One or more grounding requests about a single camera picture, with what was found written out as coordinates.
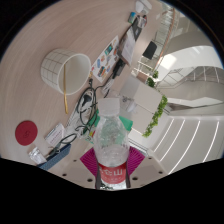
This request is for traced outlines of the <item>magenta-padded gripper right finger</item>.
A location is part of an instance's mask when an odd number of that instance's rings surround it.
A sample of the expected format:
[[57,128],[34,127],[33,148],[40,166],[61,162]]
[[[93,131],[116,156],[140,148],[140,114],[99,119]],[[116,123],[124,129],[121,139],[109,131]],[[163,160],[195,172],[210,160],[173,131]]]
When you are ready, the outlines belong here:
[[127,160],[127,187],[140,188],[165,177],[167,172],[153,155],[145,156],[134,147]]

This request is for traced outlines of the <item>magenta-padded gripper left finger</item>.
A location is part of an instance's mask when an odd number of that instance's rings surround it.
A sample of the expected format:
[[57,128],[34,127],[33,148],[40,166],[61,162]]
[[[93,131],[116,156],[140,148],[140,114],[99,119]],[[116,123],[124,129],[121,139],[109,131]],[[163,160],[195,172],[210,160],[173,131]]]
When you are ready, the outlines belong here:
[[94,150],[90,148],[73,158],[62,172],[62,177],[80,187],[97,189],[100,176]]

